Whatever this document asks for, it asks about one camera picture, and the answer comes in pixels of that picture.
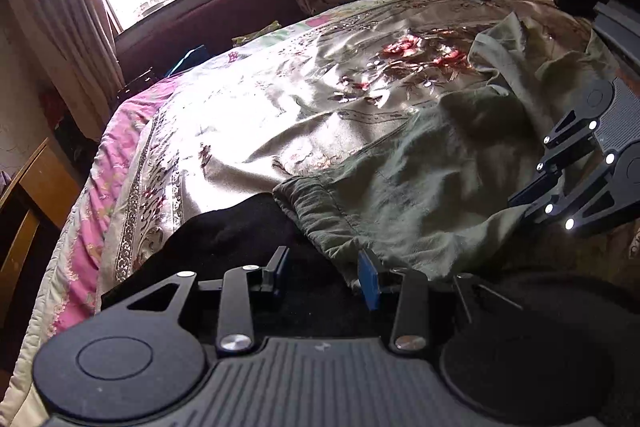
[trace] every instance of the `wooden furniture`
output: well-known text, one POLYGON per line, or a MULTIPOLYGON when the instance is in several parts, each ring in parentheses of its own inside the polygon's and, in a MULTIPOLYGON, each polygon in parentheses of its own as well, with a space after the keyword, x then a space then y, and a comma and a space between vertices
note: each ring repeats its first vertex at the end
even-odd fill
POLYGON ((47 139, 0 198, 1 374, 14 370, 40 280, 79 193, 47 139))
POLYGON ((9 387, 9 380, 11 380, 11 375, 4 369, 0 369, 0 396, 4 396, 9 387))

